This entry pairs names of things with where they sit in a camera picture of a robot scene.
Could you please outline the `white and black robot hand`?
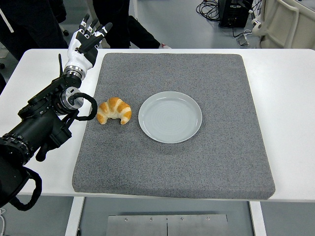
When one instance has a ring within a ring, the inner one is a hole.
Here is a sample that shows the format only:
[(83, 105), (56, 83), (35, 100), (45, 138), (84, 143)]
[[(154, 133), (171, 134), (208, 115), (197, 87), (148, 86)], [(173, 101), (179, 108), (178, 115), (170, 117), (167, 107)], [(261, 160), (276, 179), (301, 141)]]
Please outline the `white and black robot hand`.
[(66, 67), (81, 68), (83, 72), (87, 72), (95, 65), (98, 47), (113, 26), (109, 22), (104, 26), (96, 27), (98, 19), (88, 24), (89, 17), (89, 14), (86, 14), (81, 21), (78, 30), (71, 38), (67, 51), (68, 62)]

